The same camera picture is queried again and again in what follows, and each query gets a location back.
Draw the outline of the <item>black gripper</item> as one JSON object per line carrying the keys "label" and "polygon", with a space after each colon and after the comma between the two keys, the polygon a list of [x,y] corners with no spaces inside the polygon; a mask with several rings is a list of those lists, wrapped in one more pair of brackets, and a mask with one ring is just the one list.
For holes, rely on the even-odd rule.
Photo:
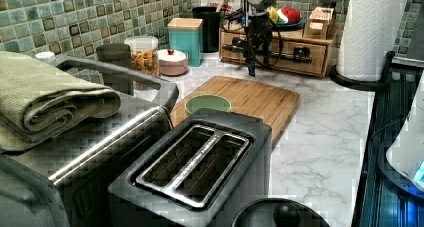
{"label": "black gripper", "polygon": [[[269,14],[266,12],[254,16],[246,16],[245,28],[246,40],[252,47],[262,48],[267,51],[272,41],[272,26]],[[248,74],[255,77],[255,63],[253,60],[247,60]]]}

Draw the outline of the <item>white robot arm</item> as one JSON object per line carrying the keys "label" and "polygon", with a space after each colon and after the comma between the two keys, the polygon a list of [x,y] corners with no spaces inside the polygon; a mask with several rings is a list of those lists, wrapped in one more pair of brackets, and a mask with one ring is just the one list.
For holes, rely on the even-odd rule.
{"label": "white robot arm", "polygon": [[244,57],[250,76],[255,76],[256,65],[270,68],[269,48],[273,39],[268,9],[278,0],[244,0],[245,34],[247,47]]}

